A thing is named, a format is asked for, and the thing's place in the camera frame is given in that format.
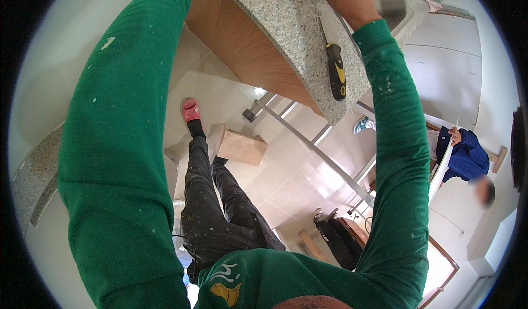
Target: black pants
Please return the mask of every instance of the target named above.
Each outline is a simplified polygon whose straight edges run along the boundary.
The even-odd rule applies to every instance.
[[[220,193],[225,215],[216,197]],[[184,247],[193,257],[189,279],[227,253],[241,249],[285,250],[257,207],[222,164],[211,166],[204,137],[189,143],[189,165],[185,175],[185,208],[181,212]]]
[[[315,226],[340,266],[347,270],[354,270],[363,249],[340,221],[322,220],[315,223]]]

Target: blue jacket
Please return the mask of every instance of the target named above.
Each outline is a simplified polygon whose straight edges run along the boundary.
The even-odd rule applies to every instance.
[[[440,160],[444,157],[451,135],[449,129],[442,127],[438,134],[438,144],[436,155]],[[449,169],[445,172],[443,182],[447,182],[451,177],[460,177],[466,182],[479,175],[487,175],[490,169],[490,158],[486,151],[479,144],[477,136],[466,129],[459,129],[462,140],[453,147]]]

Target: hair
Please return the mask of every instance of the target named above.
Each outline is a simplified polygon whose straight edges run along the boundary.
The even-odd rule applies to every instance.
[[[495,184],[493,184],[493,181],[488,177],[488,196],[486,198],[486,208],[490,208],[493,205],[493,202],[495,201]]]

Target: red slipper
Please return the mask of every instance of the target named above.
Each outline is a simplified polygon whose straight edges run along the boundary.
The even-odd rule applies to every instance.
[[[185,123],[200,119],[200,108],[198,107],[198,103],[192,98],[189,98],[183,103],[181,110],[183,112],[183,120]]]

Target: yellow logo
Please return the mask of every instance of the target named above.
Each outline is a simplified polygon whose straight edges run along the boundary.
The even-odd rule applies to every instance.
[[[220,283],[216,283],[211,286],[211,292],[216,296],[221,296],[222,298],[224,298],[224,300],[228,303],[228,306],[232,307],[237,302],[238,295],[240,294],[241,285],[242,284],[238,284],[237,286],[235,286],[235,288],[227,288],[226,286]]]

